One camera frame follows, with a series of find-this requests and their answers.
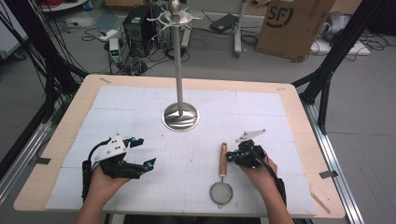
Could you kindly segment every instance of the white paper sheet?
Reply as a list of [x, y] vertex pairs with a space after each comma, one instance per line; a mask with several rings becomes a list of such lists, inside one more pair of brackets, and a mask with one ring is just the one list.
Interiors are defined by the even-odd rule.
[[144, 138], [143, 146], [128, 150], [130, 163], [157, 158], [155, 168], [120, 189], [105, 210], [123, 213], [265, 216], [260, 195], [238, 166], [228, 164], [224, 181], [233, 188], [233, 199], [218, 208], [209, 196], [220, 181], [222, 142], [237, 149], [243, 131], [265, 129], [255, 137], [278, 164], [288, 195], [288, 210], [295, 217], [310, 217], [316, 208], [310, 196], [290, 127], [278, 94], [240, 91], [184, 90], [184, 101], [198, 108], [195, 128], [178, 133], [162, 123], [162, 112], [177, 100], [174, 89], [104, 86], [85, 118], [46, 206], [49, 210], [81, 207], [81, 163], [91, 149], [117, 133]]

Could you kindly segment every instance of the table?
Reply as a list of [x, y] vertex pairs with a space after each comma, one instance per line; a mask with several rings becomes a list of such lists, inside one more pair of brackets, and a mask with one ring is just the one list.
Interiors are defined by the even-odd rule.
[[[50, 158], [48, 165], [37, 164], [26, 181], [14, 207], [22, 211], [46, 211], [57, 175], [68, 150], [73, 145], [78, 129], [89, 112], [101, 86], [130, 86], [151, 88], [175, 88], [173, 78], [118, 77], [90, 75], [81, 85], [72, 104], [67, 109], [56, 132], [42, 154]], [[290, 130], [301, 159], [311, 195], [315, 200], [316, 217], [342, 218], [345, 210], [330, 178], [322, 179], [319, 173], [327, 171], [318, 142], [306, 117], [297, 91], [290, 84], [256, 83], [241, 81], [183, 79], [184, 89], [232, 90], [278, 93], [288, 118]]]

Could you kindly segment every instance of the metal pole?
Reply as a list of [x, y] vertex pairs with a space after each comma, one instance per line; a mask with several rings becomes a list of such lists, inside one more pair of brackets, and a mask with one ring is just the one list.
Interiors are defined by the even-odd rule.
[[180, 27], [174, 26], [174, 54], [175, 54], [175, 68], [176, 68], [176, 88], [177, 88], [177, 106], [178, 115], [183, 116], [183, 88], [181, 82], [181, 60], [180, 60]]

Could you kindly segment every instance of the round metal base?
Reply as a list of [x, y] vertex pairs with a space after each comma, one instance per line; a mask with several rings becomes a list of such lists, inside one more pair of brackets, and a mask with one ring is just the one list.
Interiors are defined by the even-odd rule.
[[194, 128], [199, 121], [198, 110], [190, 104], [183, 103], [183, 115], [178, 114], [178, 104], [169, 105], [163, 111], [163, 124], [175, 132], [186, 132]]
[[167, 26], [182, 26], [190, 23], [192, 19], [195, 19], [188, 12], [181, 10], [178, 16], [173, 16], [170, 12], [164, 12], [160, 15], [159, 21], [163, 25]]

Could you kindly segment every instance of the power strip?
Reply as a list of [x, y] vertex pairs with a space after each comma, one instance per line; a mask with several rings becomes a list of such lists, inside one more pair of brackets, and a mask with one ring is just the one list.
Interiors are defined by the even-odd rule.
[[116, 33], [117, 33], [116, 30], [110, 30], [109, 32], [106, 33], [106, 35], [102, 35], [101, 37], [99, 37], [99, 39], [107, 41], [109, 38], [111, 38]]

